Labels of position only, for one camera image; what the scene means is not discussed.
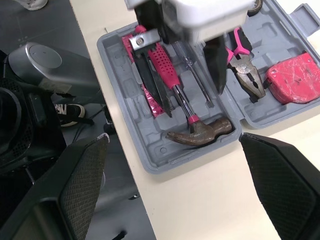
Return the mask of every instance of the gray plastic tool case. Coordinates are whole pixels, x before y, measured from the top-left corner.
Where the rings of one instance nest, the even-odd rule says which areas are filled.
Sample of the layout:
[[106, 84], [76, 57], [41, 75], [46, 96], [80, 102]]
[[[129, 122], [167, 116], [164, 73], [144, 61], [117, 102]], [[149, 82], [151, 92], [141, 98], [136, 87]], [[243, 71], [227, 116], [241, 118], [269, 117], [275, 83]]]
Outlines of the gray plastic tool case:
[[[208, 90], [214, 107], [209, 108], [192, 73], [177, 56], [172, 46], [163, 45], [183, 85], [183, 90], [196, 114], [206, 124], [226, 116], [233, 125], [233, 132], [222, 135], [216, 142], [199, 148], [172, 142], [165, 138], [168, 131], [188, 133], [189, 127], [182, 108], [174, 96], [170, 97], [174, 110], [172, 118], [165, 113], [154, 118], [141, 89], [141, 79], [132, 65], [122, 37], [133, 34], [137, 23], [103, 35], [97, 42], [102, 61], [113, 86], [125, 122], [145, 170], [160, 174], [186, 162], [210, 153], [238, 140], [242, 133], [240, 120], [245, 119], [253, 128], [267, 126], [288, 119], [320, 105], [320, 98], [308, 104], [278, 102], [267, 89], [266, 96], [251, 103], [234, 73], [227, 70], [227, 84], [222, 95], [216, 94], [213, 80], [203, 57], [203, 46], [188, 46], [186, 55], [195, 62], [201, 81]], [[318, 64], [320, 58], [307, 41], [319, 29], [320, 21], [308, 5], [302, 4], [288, 15], [274, 0], [265, 0], [261, 11], [248, 17], [242, 26], [252, 44], [251, 59], [265, 80], [269, 67], [307, 51]]]

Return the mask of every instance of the beige table surface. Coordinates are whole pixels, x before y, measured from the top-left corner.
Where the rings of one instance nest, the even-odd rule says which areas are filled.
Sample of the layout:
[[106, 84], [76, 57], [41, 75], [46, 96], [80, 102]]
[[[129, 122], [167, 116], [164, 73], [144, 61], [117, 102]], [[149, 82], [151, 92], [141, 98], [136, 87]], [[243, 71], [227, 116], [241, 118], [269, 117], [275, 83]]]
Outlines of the beige table surface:
[[[97, 49], [100, 36], [136, 22], [136, 16], [127, 11], [124, 0], [70, 2], [156, 238], [279, 240], [259, 202], [239, 142], [161, 175], [144, 170]], [[290, 13], [301, 0], [279, 2]], [[320, 12], [317, 2], [313, 0], [309, 4]], [[311, 36], [310, 41], [317, 49], [320, 32]], [[319, 113], [320, 107], [316, 107], [266, 129], [244, 127], [243, 131], [293, 144], [320, 169]]]

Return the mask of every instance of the pliers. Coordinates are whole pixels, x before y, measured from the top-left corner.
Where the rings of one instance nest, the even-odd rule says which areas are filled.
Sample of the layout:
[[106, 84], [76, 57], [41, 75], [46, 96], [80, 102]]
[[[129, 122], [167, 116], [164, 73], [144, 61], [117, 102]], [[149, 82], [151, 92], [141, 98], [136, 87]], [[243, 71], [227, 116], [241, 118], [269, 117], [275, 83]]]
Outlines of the pliers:
[[252, 45], [240, 27], [230, 32], [229, 36], [235, 50], [225, 47], [228, 53], [227, 65], [234, 72], [242, 89], [250, 96], [251, 102], [256, 103], [266, 92], [257, 68], [250, 61]]

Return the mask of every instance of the hammer head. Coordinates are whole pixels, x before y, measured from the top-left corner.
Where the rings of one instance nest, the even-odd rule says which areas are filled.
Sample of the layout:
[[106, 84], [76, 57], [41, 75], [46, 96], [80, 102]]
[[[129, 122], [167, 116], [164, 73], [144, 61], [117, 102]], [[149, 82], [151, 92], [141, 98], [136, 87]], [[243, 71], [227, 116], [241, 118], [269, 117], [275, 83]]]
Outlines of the hammer head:
[[190, 134], [170, 131], [165, 138], [179, 144], [201, 146], [213, 142], [220, 135], [227, 135], [231, 132], [231, 122], [226, 117], [222, 117], [209, 125], [201, 120], [196, 121], [190, 125]]

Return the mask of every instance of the sneaker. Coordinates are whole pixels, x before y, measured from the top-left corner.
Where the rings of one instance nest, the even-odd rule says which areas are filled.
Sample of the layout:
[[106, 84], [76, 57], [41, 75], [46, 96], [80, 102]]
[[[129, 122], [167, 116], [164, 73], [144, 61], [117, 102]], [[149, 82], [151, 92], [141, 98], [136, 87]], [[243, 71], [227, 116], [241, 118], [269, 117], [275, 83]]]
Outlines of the sneaker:
[[[86, 110], [79, 104], [55, 104], [55, 110], [58, 114], [68, 115], [83, 118], [86, 114]], [[77, 124], [76, 121], [60, 120], [61, 127], [70, 127]]]
[[48, 0], [13, 0], [20, 3], [25, 9], [30, 11], [35, 11], [42, 9], [47, 3]]

